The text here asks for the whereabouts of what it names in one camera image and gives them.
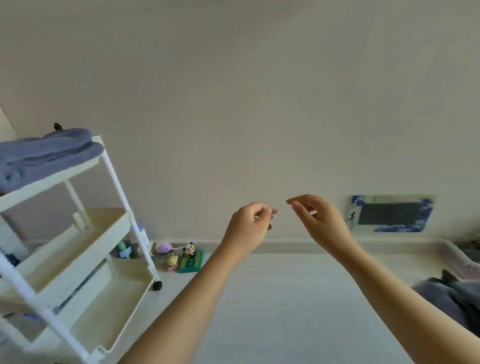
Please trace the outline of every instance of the purple towel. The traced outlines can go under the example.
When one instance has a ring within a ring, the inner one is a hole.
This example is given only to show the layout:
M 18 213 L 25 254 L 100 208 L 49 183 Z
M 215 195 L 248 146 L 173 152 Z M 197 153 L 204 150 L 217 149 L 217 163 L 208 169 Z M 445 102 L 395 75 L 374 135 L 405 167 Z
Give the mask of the purple towel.
M 88 129 L 60 130 L 43 138 L 0 143 L 0 194 L 18 190 L 102 154 Z

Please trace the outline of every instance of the floor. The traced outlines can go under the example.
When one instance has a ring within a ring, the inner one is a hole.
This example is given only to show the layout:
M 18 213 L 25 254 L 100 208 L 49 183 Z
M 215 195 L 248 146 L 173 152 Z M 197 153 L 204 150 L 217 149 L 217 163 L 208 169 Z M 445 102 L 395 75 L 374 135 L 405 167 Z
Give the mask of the floor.
M 410 285 L 450 268 L 436 255 L 375 256 Z M 163 290 L 147 293 L 102 364 L 115 364 L 191 277 L 164 273 Z M 40 364 L 27 358 L 21 362 L 19 354 L 12 355 L 0 362 Z M 350 276 L 330 256 L 251 255 L 230 278 L 194 363 L 319 362 L 412 363 Z

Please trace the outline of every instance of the toy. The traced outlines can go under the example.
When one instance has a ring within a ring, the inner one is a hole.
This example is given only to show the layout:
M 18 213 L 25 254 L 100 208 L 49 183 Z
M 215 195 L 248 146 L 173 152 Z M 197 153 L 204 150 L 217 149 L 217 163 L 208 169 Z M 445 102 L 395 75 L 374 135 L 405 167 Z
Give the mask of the toy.
M 157 253 L 159 254 L 166 254 L 166 253 L 170 253 L 171 251 L 173 251 L 173 246 L 172 244 L 170 243 L 161 243 L 157 248 L 156 248 L 156 251 Z
M 183 256 L 188 256 L 189 259 L 195 259 L 197 253 L 195 252 L 195 247 L 193 243 L 188 244 L 183 248 Z
M 169 272 L 174 271 L 179 266 L 179 256 L 176 254 L 169 256 L 167 259 L 167 264 L 168 264 L 168 271 Z
M 198 272 L 200 270 L 202 267 L 204 253 L 199 250 L 192 253 L 192 255 L 193 258 L 191 258 L 189 254 L 183 254 L 180 260 L 179 273 L 191 273 Z

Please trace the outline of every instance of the black panel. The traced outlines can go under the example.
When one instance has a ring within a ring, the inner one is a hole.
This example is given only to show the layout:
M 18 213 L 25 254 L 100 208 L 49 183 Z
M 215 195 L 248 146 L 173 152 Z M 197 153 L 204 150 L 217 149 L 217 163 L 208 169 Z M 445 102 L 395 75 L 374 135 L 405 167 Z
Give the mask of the black panel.
M 413 225 L 420 212 L 421 203 L 364 204 L 359 225 Z

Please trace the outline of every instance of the right hand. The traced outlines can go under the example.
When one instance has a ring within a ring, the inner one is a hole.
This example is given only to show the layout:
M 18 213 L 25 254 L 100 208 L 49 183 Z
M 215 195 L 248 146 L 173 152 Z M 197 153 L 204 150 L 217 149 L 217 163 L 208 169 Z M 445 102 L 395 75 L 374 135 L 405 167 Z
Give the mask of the right hand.
M 330 254 L 357 246 L 338 209 L 319 196 L 304 194 L 287 200 L 310 236 Z

